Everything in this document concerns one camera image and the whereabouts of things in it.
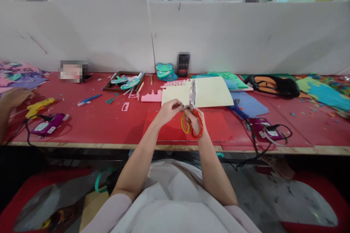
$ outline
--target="table edge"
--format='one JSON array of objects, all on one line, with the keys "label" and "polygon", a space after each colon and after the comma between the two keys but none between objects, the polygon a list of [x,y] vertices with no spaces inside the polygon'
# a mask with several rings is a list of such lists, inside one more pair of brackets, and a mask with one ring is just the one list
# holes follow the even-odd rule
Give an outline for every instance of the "table edge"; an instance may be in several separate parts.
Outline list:
[{"label": "table edge", "polygon": [[[27,142],[11,142],[10,146],[29,146]],[[39,147],[55,148],[86,148],[86,149],[135,149],[137,144],[104,144],[104,143],[59,143],[36,142]],[[214,146],[216,152],[222,153],[254,153],[254,150],[224,150],[221,146]],[[199,146],[184,145],[156,145],[155,150],[164,151],[199,151]],[[350,156],[350,146],[314,146],[314,147],[277,147],[266,154],[291,155],[341,155]]]}]

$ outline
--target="red stool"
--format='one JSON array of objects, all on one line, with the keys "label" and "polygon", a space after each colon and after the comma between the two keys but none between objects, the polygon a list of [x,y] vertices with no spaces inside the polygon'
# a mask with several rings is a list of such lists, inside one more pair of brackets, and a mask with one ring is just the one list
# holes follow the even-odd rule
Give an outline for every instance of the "red stool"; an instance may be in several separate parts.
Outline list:
[{"label": "red stool", "polygon": [[[21,210],[40,190],[43,188],[89,175],[92,172],[91,168],[80,167],[62,167],[52,166],[47,171],[39,172],[31,176],[12,198],[11,202],[6,206],[0,215],[0,232],[3,233],[15,233],[13,227],[15,225],[16,218],[20,214]],[[65,225],[62,228],[54,231],[55,233],[64,232],[70,225]],[[46,233],[48,229],[31,230],[27,233]]]},{"label": "red stool", "polygon": [[[271,175],[271,167],[257,166],[255,170],[258,173]],[[299,224],[293,222],[280,221],[284,229],[289,233],[349,233],[350,232],[350,206],[336,187],[324,176],[312,172],[299,172],[293,177],[293,180],[303,182],[315,189],[331,206],[338,219],[338,225],[335,227]]]}]

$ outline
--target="wooden tray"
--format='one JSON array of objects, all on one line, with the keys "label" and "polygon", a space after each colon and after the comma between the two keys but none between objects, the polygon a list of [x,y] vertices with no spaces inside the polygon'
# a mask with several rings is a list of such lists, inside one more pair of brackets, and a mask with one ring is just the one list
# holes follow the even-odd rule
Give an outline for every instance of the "wooden tray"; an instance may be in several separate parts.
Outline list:
[{"label": "wooden tray", "polygon": [[[105,85],[104,88],[102,88],[102,91],[108,91],[108,92],[126,92],[127,90],[122,90],[120,88],[120,86],[117,86],[116,84],[111,84],[111,80],[114,80],[114,79],[117,79],[117,76],[121,77],[122,75],[125,75],[125,76],[129,76],[129,77],[132,77],[132,76],[138,76],[140,74],[140,72],[126,72],[126,71],[120,71],[120,72],[117,72],[117,74],[112,77],[109,82]],[[143,74],[143,76],[141,77],[140,79],[140,82],[134,86],[134,90],[132,91],[133,93],[137,92],[141,86],[141,84],[143,83],[144,79],[145,79],[145,75],[146,73]]]}]

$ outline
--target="scissors blade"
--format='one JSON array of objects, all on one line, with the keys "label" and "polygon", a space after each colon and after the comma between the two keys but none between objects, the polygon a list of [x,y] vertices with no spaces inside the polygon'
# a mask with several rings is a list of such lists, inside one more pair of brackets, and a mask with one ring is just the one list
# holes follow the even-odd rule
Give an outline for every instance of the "scissors blade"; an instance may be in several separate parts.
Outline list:
[{"label": "scissors blade", "polygon": [[196,98],[197,98],[197,84],[196,80],[193,80],[190,89],[190,108],[194,109],[196,107]]}]

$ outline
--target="power cord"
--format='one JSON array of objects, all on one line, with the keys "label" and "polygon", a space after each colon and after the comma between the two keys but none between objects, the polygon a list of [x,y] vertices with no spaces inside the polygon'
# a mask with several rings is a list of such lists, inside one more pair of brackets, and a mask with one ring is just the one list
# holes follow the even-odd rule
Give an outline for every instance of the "power cord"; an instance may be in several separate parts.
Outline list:
[{"label": "power cord", "polygon": [[49,117],[49,116],[44,116],[44,115],[32,115],[30,116],[29,118],[26,118],[22,124],[19,126],[19,128],[17,129],[17,131],[11,136],[11,138],[6,142],[5,146],[7,146],[11,141],[12,139],[14,139],[14,137],[18,134],[19,130],[22,128],[22,126],[24,125],[26,130],[27,130],[27,143],[28,145],[32,146],[32,147],[36,147],[40,150],[44,150],[46,151],[47,153],[51,154],[51,152],[44,148],[44,147],[37,147],[37,146],[34,146],[33,144],[30,143],[29,141],[29,138],[30,138],[30,130],[29,130],[29,127],[28,127],[28,122],[30,119],[32,119],[33,117],[41,117],[42,119],[44,119],[45,121],[51,121],[53,118],[52,117]]},{"label": "power cord", "polygon": [[255,160],[257,160],[258,158],[260,158],[263,154],[265,154],[265,153],[269,150],[271,144],[276,144],[276,145],[279,145],[279,146],[283,146],[283,145],[281,145],[281,144],[276,143],[275,141],[285,140],[286,143],[288,143],[288,138],[290,138],[290,137],[293,135],[293,132],[292,132],[292,130],[291,130],[289,127],[287,127],[287,126],[285,126],[285,125],[282,125],[282,124],[277,124],[277,125],[274,125],[274,126],[266,126],[266,127],[264,128],[264,130],[267,130],[267,131],[276,131],[277,128],[278,128],[279,126],[284,126],[284,127],[286,127],[286,128],[290,131],[290,135],[286,137],[286,136],[284,135],[284,133],[281,132],[281,131],[279,130],[279,132],[281,132],[281,134],[283,135],[283,138],[282,138],[282,139],[277,139],[277,140],[272,140],[272,139],[269,137],[269,138],[270,138],[270,139],[269,139],[270,144],[269,144],[268,147],[267,147],[263,152],[261,152],[261,153],[259,153],[258,148],[257,148],[257,146],[256,146],[256,140],[255,140],[254,131],[253,131],[252,128],[250,129],[251,132],[252,132],[252,139],[253,139],[253,145],[254,145],[254,150],[255,150],[255,157],[253,157],[253,158],[248,158],[248,159],[242,161],[242,162],[239,163],[239,164],[233,163],[233,164],[236,165],[236,167],[233,166],[233,164],[232,164],[230,161],[228,161],[226,158],[223,157],[223,159],[226,161],[226,163],[230,164],[230,165],[233,167],[233,169],[234,169],[235,171],[238,171],[238,168],[239,168],[239,167],[243,167],[247,162],[255,161]]}]

